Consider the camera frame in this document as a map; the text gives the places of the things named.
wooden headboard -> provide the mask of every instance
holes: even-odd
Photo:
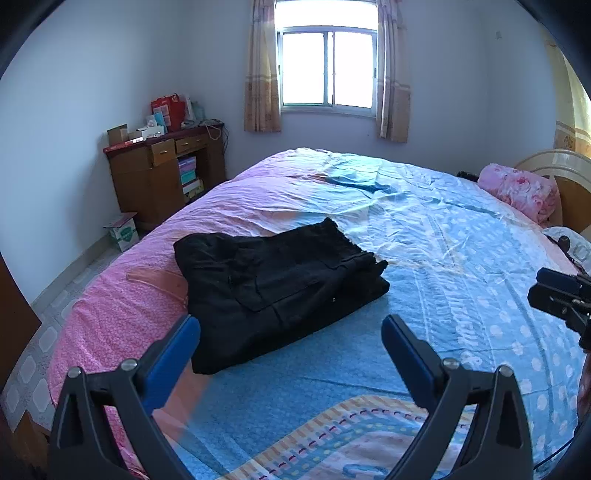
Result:
[[[591,160],[570,150],[545,150],[515,166],[554,177],[562,202],[562,225],[591,241]]]

screw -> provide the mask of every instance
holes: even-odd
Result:
[[[449,370],[457,370],[460,368],[460,362],[458,362],[455,358],[444,358],[443,366]]]
[[[511,378],[513,376],[513,370],[507,365],[501,365],[499,367],[499,373],[503,375],[503,377],[507,378]]]
[[[82,369],[80,367],[72,367],[68,370],[68,377],[70,378],[77,378],[82,373]]]
[[[124,372],[131,372],[137,366],[138,361],[135,358],[128,358],[121,362],[121,370]]]

white box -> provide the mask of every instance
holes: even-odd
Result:
[[[203,181],[201,179],[195,179],[195,181],[189,183],[189,185],[186,185],[183,187],[183,193],[186,195],[188,194],[191,190],[197,190],[196,193],[200,193],[203,191]]]
[[[150,137],[162,137],[162,135],[164,135],[164,127],[162,125],[138,128],[138,131],[141,132],[144,140]]]
[[[138,231],[135,228],[134,216],[136,212],[121,213],[105,228],[117,242],[119,250],[125,252],[139,242]]]

cable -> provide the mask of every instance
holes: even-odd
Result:
[[[209,125],[207,123],[205,123],[204,125],[205,125],[205,128],[207,128],[207,134],[209,135],[209,138],[211,138],[213,141],[219,140],[219,138],[222,136],[222,130],[214,125]],[[212,137],[212,133],[209,131],[210,128],[217,130],[217,137],[216,138]]]
[[[537,465],[534,466],[534,470],[537,470],[538,468],[540,468],[542,465],[544,465],[546,462],[549,462],[550,460],[552,460],[552,458],[554,458],[556,455],[558,455],[560,452],[562,452],[562,450],[564,450],[566,447],[568,447],[571,443],[573,443],[574,437],[571,438],[568,442],[566,442],[562,447],[560,447],[558,450],[556,450],[552,455],[550,455],[547,459],[542,460],[540,463],[538,463]]]
[[[226,150],[228,149],[228,144],[230,143],[230,133],[228,132],[226,125],[224,125],[222,128],[222,134],[223,134],[223,154],[226,155]]]

blue bedsheet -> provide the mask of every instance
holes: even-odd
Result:
[[[564,259],[548,257],[550,244],[537,226],[477,185],[443,173],[310,150],[274,161],[315,165],[312,176],[308,171],[306,178],[286,180],[281,187],[285,194],[290,188],[296,192],[298,182],[312,185],[290,226],[332,218],[353,242],[388,261],[384,277],[391,288],[328,328],[216,374],[174,444],[196,478],[213,480],[233,471],[228,478],[262,478],[261,471],[267,478],[304,478],[324,457],[302,460],[285,472],[240,467],[349,399],[410,400],[380,340],[388,313],[398,313],[441,357],[487,371],[510,365],[524,395],[535,460],[570,438],[583,352],[563,322],[527,303],[540,267],[566,268]],[[406,415],[398,422],[366,423],[373,431],[412,436],[421,421]],[[380,441],[377,432],[372,435]],[[334,439],[339,445],[331,444],[324,455],[360,436]],[[363,464],[357,478],[381,478],[394,463]],[[350,469],[347,464],[327,478],[354,478]]]

